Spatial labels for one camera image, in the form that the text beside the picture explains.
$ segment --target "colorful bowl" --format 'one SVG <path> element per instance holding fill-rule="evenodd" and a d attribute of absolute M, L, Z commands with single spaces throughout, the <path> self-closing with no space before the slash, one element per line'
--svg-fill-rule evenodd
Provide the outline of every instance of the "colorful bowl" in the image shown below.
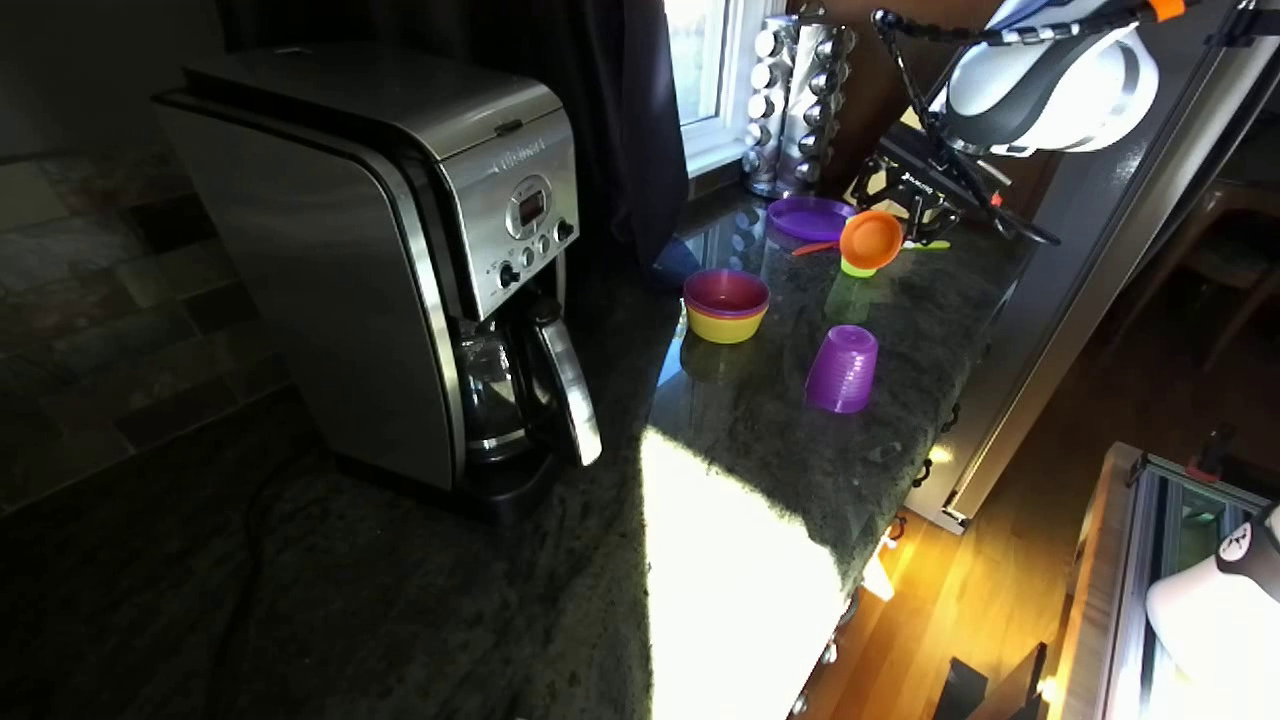
<path fill-rule="evenodd" d="M 848 216 L 858 216 L 852 206 L 825 196 L 785 196 L 767 206 L 767 223 L 796 243 L 838 243 Z"/>
<path fill-rule="evenodd" d="M 875 275 L 904 251 L 904 223 L 890 213 L 860 213 L 842 233 L 842 270 L 848 275 Z"/>
<path fill-rule="evenodd" d="M 760 331 L 767 288 L 747 273 L 695 273 L 684 281 L 694 337 L 709 345 L 745 345 Z"/>

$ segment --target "black curtain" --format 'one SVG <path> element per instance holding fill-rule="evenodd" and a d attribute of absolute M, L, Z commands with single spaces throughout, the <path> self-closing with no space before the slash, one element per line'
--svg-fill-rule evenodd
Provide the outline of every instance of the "black curtain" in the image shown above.
<path fill-rule="evenodd" d="M 375 39 L 543 81 L 576 132 L 584 243 L 652 263 L 687 177 L 663 0 L 218 0 L 227 47 Z"/>

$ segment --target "coffee maker control panel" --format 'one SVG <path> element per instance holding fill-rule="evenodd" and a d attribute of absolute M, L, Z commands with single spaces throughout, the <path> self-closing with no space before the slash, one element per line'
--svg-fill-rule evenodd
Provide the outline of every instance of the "coffee maker control panel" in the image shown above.
<path fill-rule="evenodd" d="M 573 129 L 563 113 L 497 132 L 490 146 L 441 164 L 459 227 L 459 263 L 472 321 L 490 321 L 580 223 Z"/>

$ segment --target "window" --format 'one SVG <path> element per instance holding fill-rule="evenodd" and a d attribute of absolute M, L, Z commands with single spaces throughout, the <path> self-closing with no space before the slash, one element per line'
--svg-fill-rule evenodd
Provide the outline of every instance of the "window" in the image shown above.
<path fill-rule="evenodd" d="M 737 164 L 747 135 L 753 47 L 785 0 L 663 0 L 687 177 Z"/>

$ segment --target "purple cup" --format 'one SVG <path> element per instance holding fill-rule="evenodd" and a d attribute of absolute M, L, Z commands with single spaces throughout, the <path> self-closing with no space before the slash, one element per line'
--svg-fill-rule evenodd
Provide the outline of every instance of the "purple cup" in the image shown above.
<path fill-rule="evenodd" d="M 881 340 L 868 328 L 838 323 L 812 356 L 805 396 L 812 407 L 858 415 L 872 404 Z"/>

